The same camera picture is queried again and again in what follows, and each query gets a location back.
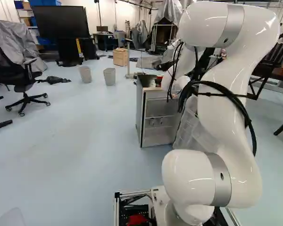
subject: red component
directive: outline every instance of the red component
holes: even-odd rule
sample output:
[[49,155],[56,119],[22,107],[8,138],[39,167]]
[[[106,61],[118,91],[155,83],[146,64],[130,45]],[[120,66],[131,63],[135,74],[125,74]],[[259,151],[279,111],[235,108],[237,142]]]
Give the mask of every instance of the red component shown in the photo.
[[142,223],[146,223],[147,221],[148,220],[142,214],[132,215],[129,217],[127,226],[140,225]]

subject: black office chair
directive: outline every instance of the black office chair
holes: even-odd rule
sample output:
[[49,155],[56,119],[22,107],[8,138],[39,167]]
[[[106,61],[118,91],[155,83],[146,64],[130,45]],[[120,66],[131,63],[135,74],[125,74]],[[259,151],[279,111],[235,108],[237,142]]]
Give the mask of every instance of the black office chair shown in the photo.
[[46,106],[50,106],[50,102],[36,100],[40,97],[47,98],[48,95],[46,93],[31,97],[26,94],[26,91],[29,90],[36,82],[35,78],[42,75],[42,72],[32,72],[31,64],[36,60],[37,59],[35,58],[25,61],[23,68],[21,65],[13,63],[0,48],[0,83],[5,85],[14,85],[15,92],[23,93],[23,99],[15,102],[12,105],[5,106],[5,109],[7,111],[11,111],[13,106],[23,103],[21,109],[18,112],[21,117],[25,115],[23,110],[30,102],[42,103],[46,104]]

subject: wastebasket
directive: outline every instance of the wastebasket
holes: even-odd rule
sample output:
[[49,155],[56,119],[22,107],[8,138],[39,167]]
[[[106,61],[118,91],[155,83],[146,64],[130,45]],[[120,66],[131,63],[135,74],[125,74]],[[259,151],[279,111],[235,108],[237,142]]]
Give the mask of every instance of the wastebasket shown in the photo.
[[104,78],[107,86],[115,85],[115,68],[106,68]]
[[79,70],[82,81],[84,83],[90,83],[92,81],[90,68],[88,66],[81,66],[79,67]]

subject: television screen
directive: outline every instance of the television screen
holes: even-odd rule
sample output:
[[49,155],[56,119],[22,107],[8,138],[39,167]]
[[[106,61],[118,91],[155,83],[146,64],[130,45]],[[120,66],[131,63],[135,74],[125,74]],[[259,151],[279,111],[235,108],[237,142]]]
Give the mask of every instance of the television screen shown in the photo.
[[89,38],[83,6],[34,6],[33,13],[42,38]]

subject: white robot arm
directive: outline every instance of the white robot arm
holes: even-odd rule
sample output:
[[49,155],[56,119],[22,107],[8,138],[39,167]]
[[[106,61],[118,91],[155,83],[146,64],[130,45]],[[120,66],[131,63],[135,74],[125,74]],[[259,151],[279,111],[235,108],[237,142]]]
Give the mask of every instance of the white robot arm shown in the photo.
[[[184,87],[183,77],[195,66],[203,47],[226,48],[227,59],[210,69],[202,81],[223,85],[234,94],[246,95],[250,76],[259,61],[272,49],[279,37],[280,25],[274,12],[253,6],[221,2],[196,2],[182,15],[178,38],[185,43],[178,62],[175,84]],[[166,72],[162,87],[171,76]],[[201,93],[220,93],[200,85]],[[246,98],[240,97],[245,105]],[[227,97],[198,97],[198,116],[204,128],[220,142],[216,153],[173,150],[162,164],[166,192],[177,214],[190,225],[199,209],[211,206],[247,208],[259,200],[262,181],[250,145],[244,119]]]

